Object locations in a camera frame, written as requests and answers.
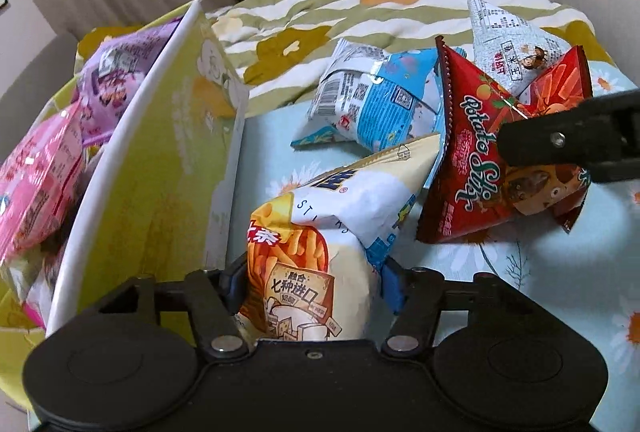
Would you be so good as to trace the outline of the potato sticks cream bag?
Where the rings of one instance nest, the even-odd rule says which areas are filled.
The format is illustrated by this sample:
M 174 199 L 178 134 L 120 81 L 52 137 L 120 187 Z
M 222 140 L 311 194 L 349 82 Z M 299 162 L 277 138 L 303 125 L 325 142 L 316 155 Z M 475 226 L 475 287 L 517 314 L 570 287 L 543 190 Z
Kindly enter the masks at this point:
M 439 152 L 436 134 L 337 167 L 256 207 L 248 220 L 251 340 L 359 339 L 382 267 Z

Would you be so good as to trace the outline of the red potato stick bag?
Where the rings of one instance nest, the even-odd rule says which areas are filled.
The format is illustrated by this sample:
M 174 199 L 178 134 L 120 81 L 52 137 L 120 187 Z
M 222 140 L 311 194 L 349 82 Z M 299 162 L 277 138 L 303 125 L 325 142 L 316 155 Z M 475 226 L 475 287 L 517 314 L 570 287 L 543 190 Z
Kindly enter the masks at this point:
M 441 38 L 436 47 L 448 94 L 448 144 L 416 239 L 444 242 L 544 211 L 571 231 L 585 203 L 588 173 L 575 164 L 510 165 L 499 155 L 497 136 L 516 121 L 566 111 L 591 97 L 585 51 L 570 48 L 533 80 L 533 98 L 522 103 Z

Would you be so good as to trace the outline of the pink snack bag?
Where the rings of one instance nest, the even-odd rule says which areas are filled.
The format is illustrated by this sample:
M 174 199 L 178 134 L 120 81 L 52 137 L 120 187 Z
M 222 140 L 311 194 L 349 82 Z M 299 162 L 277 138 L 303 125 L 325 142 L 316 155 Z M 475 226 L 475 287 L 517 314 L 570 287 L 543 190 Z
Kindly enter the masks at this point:
M 1 165 L 1 261 L 35 247 L 62 225 L 84 170 L 80 104 L 32 129 Z

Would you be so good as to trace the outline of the purple snack bag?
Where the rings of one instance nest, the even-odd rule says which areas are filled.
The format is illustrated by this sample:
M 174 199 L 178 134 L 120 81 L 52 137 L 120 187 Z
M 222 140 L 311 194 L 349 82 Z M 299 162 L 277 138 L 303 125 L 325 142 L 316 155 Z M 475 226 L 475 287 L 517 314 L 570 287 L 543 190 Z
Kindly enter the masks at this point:
M 109 140 L 181 18 L 103 42 L 76 80 L 85 147 Z

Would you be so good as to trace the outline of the green cardboard box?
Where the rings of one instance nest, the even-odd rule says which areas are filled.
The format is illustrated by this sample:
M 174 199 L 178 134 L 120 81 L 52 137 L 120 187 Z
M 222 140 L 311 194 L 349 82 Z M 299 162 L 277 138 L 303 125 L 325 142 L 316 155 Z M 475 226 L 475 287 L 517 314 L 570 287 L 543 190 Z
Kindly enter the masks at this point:
M 111 138 L 82 144 L 84 170 L 60 228 L 1 261 L 1 389 L 22 407 L 28 355 L 78 311 L 130 277 L 180 280 L 224 265 L 248 90 L 205 34 L 199 0 L 141 30 L 178 17 Z M 79 73 L 27 134 L 79 103 Z

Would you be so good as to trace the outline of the white grey snack bag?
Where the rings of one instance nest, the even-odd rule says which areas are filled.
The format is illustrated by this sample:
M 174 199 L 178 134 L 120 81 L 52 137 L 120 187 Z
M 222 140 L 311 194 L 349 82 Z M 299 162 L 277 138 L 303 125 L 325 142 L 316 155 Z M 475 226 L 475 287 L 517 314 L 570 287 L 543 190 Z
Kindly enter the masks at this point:
M 474 63 L 524 104 L 529 85 L 558 63 L 570 44 L 484 0 L 468 0 Z

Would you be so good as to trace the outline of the light blue daisy tablecloth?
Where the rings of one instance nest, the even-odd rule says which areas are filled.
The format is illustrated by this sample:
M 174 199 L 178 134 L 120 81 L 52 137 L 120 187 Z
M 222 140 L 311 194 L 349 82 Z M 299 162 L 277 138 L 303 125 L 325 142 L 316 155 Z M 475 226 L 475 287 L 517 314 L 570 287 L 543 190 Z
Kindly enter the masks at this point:
M 592 95 L 602 95 L 601 77 L 616 90 L 629 80 L 612 66 L 589 67 Z M 361 159 L 357 143 L 293 147 L 306 121 L 307 106 L 286 106 L 250 118 L 244 129 L 233 201 L 231 256 L 246 254 L 250 215 L 266 201 L 335 167 Z M 639 426 L 639 185 L 589 185 L 582 213 L 571 231 L 551 213 L 521 216 L 501 225 L 444 242 L 416 239 L 430 189 L 416 197 L 394 244 L 401 264 L 426 266 L 450 280 L 490 273 L 552 311 L 591 340 L 608 365 L 608 388 L 594 421 L 602 431 L 634 431 Z M 379 337 L 390 321 L 378 291 L 362 337 Z

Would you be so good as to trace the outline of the blue white snack bag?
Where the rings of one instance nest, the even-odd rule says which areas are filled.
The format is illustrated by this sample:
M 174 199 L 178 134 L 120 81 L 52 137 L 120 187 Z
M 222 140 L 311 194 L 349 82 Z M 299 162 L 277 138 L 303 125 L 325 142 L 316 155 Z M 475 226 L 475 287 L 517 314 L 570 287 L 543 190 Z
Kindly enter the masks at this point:
M 435 48 L 391 54 L 341 38 L 293 147 L 352 140 L 371 152 L 446 134 Z

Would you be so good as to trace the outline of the floral striped duvet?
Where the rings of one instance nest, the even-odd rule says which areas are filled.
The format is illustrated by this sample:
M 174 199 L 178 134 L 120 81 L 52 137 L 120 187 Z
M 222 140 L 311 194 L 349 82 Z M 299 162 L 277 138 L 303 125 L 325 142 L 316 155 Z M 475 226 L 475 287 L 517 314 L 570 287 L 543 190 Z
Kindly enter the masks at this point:
M 611 63 L 588 17 L 554 0 L 486 0 Z M 247 112 L 311 98 L 340 38 L 389 52 L 431 47 L 436 36 L 473 50 L 468 0 L 242 0 L 206 16 L 204 32 L 224 48 L 250 88 Z

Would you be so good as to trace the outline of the grey headboard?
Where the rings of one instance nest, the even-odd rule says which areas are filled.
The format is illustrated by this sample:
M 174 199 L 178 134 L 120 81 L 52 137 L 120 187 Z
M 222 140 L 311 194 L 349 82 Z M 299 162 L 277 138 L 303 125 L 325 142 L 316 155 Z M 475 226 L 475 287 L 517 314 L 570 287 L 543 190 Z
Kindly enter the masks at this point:
M 72 77 L 77 38 L 58 34 L 1 97 L 1 161 L 27 134 L 47 101 Z

